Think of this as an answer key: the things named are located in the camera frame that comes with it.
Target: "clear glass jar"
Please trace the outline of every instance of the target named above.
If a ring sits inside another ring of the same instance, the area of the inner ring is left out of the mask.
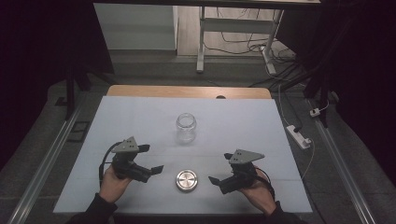
[[[181,144],[188,144],[195,139],[197,122],[192,114],[184,113],[176,121],[177,140]]]

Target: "aluminum rail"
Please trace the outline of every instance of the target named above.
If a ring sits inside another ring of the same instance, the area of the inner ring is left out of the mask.
[[[35,204],[35,200],[37,199],[38,194],[43,188],[44,183],[46,182],[47,177],[50,174],[50,170],[52,169],[53,164],[58,158],[62,147],[64,146],[67,135],[73,128],[79,112],[81,111],[81,108],[87,99],[87,93],[82,92],[80,95],[81,99],[78,101],[78,105],[74,113],[71,115],[69,120],[64,122],[62,129],[56,136],[43,161],[38,166],[35,175],[27,186],[25,192],[22,194],[21,199],[18,202],[18,205],[15,207],[15,210],[12,213],[7,224],[24,223],[26,221],[26,218],[29,216],[32,207]]]
[[[360,188],[356,184],[352,174],[349,172],[349,169],[347,168],[347,163],[344,161],[344,158],[340,153],[338,146],[335,144],[331,132],[328,128],[325,128],[323,126],[319,119],[315,119],[315,123],[317,125],[319,134],[326,145],[326,148],[329,150],[330,156],[332,157],[332,162],[334,163],[338,174],[343,180],[346,191],[348,192],[351,201],[353,202],[355,209],[358,212],[359,217],[361,218],[361,223],[375,224],[376,222],[372,211],[370,210],[370,207],[364,199],[364,196],[361,193]]]

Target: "wooden table edge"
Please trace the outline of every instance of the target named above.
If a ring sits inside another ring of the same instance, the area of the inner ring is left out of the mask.
[[[265,88],[113,85],[107,96],[272,99]]]

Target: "human hand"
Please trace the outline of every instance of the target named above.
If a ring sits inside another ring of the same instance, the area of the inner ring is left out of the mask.
[[[268,181],[267,176],[260,170],[257,170],[257,175]],[[266,217],[269,217],[276,209],[276,204],[271,195],[270,190],[259,180],[255,180],[252,186],[240,189],[247,199],[255,207],[264,212]]]
[[[131,178],[119,179],[112,165],[105,171],[99,196],[108,203],[116,202],[132,181]]]

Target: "jar lid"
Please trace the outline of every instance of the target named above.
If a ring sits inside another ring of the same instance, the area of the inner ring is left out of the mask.
[[[191,170],[183,170],[176,177],[178,189],[183,192],[190,192],[195,189],[198,184],[198,178],[195,172]]]

